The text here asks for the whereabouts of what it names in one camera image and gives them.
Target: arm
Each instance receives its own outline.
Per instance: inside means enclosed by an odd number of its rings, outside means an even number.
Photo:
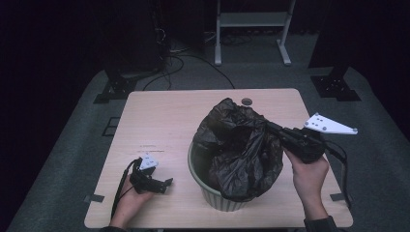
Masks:
[[[118,202],[117,210],[115,211],[115,214],[112,217],[109,226],[103,228],[100,231],[125,231],[130,220],[135,217],[144,203],[154,196],[154,193],[150,191],[138,194],[134,189],[132,189],[130,175],[127,176],[127,179],[121,190],[121,195],[122,194],[124,195]]]
[[[286,149],[284,152],[292,163],[293,184],[304,206],[307,231],[337,231],[335,222],[326,212],[321,197],[329,163],[321,157],[318,161],[306,164]]]

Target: hand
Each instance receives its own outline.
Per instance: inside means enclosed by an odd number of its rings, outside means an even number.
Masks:
[[[283,150],[292,163],[293,184],[304,205],[307,220],[327,218],[321,191],[329,163],[321,157],[318,161],[306,164],[288,150]]]
[[[121,190],[121,195],[130,188],[132,188],[132,184],[130,182],[130,175],[128,175]],[[112,217],[109,225],[126,230],[129,221],[138,213],[142,205],[153,196],[154,193],[151,191],[146,191],[142,194],[138,194],[134,189],[127,191],[118,202],[114,217]]]

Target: small round object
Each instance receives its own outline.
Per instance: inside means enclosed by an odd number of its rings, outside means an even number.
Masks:
[[[249,105],[252,104],[252,99],[244,98],[244,99],[242,99],[241,103],[242,103],[243,105],[249,106]]]

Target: sleeve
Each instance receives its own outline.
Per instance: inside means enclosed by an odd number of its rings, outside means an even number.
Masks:
[[[307,232],[337,232],[337,227],[332,216],[318,220],[304,220]]]
[[[106,226],[100,229],[100,232],[127,232],[126,230],[114,227],[114,226]]]

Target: table leg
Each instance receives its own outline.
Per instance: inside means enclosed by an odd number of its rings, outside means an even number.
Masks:
[[[285,66],[291,65],[291,61],[290,61],[289,55],[287,54],[286,47],[284,47],[284,43],[286,42],[286,37],[289,31],[290,21],[292,20],[293,9],[295,8],[295,3],[296,3],[296,0],[292,0],[290,2],[289,10],[287,11],[286,20],[284,22],[281,39],[277,40],[278,48],[279,48],[279,51],[280,51],[280,54],[282,56],[283,63]]]
[[[217,38],[215,42],[215,65],[220,66],[222,59],[220,56],[220,0],[217,4]]]

